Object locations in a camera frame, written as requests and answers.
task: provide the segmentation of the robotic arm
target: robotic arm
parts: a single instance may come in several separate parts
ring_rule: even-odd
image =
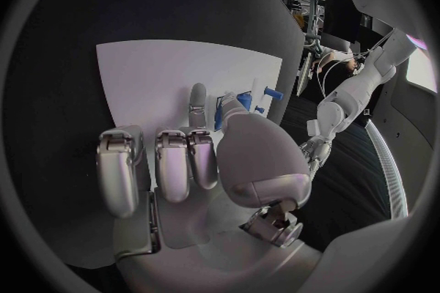
[[[396,66],[416,49],[405,33],[395,29],[383,47],[370,52],[364,69],[342,82],[318,105],[317,119],[307,122],[311,139],[300,146],[309,163],[310,176],[326,162],[336,133],[344,131],[365,109],[374,90],[389,81]]]

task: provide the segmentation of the person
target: person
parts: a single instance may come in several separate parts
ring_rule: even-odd
[[[315,60],[312,63],[312,70],[315,68],[315,65],[318,64],[318,73],[322,73],[324,66],[326,66],[329,62],[332,61],[345,61],[345,68],[349,73],[353,73],[356,68],[358,68],[358,63],[354,59],[353,51],[348,49],[347,53],[343,53],[340,51],[335,51],[325,46],[322,47],[323,53],[320,59]]]

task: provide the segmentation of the person's arm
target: person's arm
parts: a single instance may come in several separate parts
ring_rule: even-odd
[[[324,67],[326,64],[328,64],[330,61],[333,61],[333,60],[334,60],[334,52],[331,52],[329,55],[326,55],[326,56],[324,57],[323,61],[321,61],[320,65],[319,65],[318,73],[321,73],[322,70],[323,70],[323,67]],[[315,61],[312,63],[312,69],[313,69],[313,67],[314,67],[317,63],[319,63],[319,61],[320,61],[320,59],[319,59],[319,60],[315,60]]]

